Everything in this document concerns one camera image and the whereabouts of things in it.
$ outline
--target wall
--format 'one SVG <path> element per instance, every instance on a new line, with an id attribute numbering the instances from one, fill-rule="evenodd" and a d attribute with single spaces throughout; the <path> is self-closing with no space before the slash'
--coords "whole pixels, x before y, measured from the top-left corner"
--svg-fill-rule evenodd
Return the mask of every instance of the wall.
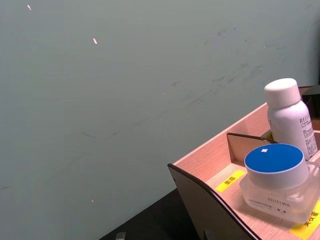
<path id="1" fill-rule="evenodd" d="M 316 0 L 3 1 L 1 238 L 99 239 L 164 196 L 266 83 L 317 82 L 319 24 Z"/>

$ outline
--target jar lid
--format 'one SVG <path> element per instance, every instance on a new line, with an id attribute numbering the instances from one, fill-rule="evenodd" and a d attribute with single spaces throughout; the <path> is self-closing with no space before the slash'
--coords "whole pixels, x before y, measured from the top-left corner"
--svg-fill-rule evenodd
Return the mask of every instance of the jar lid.
<path id="1" fill-rule="evenodd" d="M 270 82 L 264 87 L 266 103 L 269 108 L 283 109 L 301 100 L 297 81 L 293 78 L 282 78 Z"/>
<path id="2" fill-rule="evenodd" d="M 296 146 L 275 143 L 260 146 L 244 159 L 253 184 L 268 190 L 286 190 L 303 184 L 309 175 L 304 153 Z"/>

